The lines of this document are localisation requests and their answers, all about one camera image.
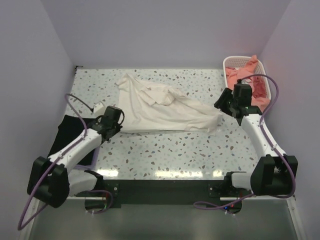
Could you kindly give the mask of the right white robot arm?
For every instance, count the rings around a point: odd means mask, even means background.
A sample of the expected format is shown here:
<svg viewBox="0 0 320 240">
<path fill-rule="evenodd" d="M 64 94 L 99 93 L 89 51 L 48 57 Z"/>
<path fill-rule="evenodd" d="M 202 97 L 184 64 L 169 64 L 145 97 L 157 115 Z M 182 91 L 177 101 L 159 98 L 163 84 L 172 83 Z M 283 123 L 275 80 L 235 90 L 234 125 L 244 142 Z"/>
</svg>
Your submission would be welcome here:
<svg viewBox="0 0 320 240">
<path fill-rule="evenodd" d="M 233 89 L 225 88 L 214 104 L 215 108 L 236 119 L 258 156 L 252 172 L 229 172 L 224 179 L 234 188 L 249 190 L 256 196 L 288 198 L 296 189 L 298 160 L 276 144 L 263 113 L 251 100 L 251 86 L 237 83 Z"/>
</svg>

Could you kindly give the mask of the white t shirt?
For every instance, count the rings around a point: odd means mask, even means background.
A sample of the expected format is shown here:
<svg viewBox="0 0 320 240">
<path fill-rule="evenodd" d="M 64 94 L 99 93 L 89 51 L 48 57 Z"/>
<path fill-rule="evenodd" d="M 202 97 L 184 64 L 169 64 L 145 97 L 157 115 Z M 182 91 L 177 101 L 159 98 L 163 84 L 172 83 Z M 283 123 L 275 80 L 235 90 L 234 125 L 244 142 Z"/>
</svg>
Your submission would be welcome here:
<svg viewBox="0 0 320 240">
<path fill-rule="evenodd" d="M 204 131 L 215 135 L 222 113 L 180 89 L 125 74 L 116 83 L 117 107 L 124 112 L 124 133 Z"/>
</svg>

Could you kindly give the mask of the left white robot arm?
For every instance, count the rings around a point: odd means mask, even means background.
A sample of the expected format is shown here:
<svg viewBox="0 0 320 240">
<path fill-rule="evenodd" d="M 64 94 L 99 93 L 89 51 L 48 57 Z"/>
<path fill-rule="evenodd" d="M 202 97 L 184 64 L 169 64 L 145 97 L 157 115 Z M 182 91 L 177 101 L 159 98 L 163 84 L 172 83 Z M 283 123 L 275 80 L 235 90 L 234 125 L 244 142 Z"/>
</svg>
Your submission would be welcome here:
<svg viewBox="0 0 320 240">
<path fill-rule="evenodd" d="M 58 208 L 70 195 L 69 174 L 91 151 L 120 132 L 123 110 L 108 106 L 78 137 L 48 158 L 38 157 L 32 165 L 27 193 L 45 204 Z"/>
</svg>

